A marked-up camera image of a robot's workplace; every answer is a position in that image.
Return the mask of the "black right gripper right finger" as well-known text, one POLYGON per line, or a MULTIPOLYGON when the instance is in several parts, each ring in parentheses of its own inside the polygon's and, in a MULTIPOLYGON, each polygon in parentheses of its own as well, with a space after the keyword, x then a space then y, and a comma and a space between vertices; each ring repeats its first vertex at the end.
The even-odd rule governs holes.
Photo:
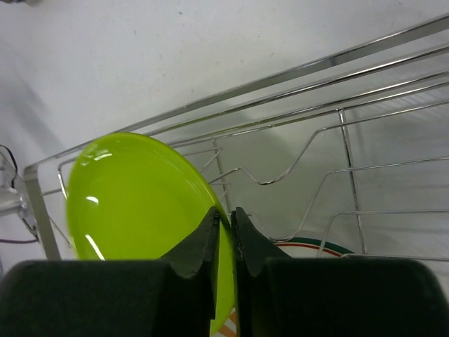
POLYGON ((448 302, 404 258, 293 258, 231 215, 239 336, 447 336, 448 302))

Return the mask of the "lime green plate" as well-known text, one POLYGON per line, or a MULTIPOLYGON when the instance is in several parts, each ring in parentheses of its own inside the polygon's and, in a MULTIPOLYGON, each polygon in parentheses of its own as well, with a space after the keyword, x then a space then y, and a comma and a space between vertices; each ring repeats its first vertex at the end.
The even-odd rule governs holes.
POLYGON ((214 191, 178 152, 153 138, 114 133, 75 161, 66 187, 67 226, 77 260, 156 260, 220 214, 214 334, 234 306, 229 222, 214 191))

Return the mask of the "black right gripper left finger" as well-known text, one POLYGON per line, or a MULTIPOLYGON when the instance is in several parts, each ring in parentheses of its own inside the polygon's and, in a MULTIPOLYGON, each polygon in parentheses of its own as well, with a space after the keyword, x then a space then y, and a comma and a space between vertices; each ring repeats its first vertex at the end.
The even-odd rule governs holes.
POLYGON ((156 260, 31 260, 1 281, 2 336, 208 336, 220 214, 156 260))

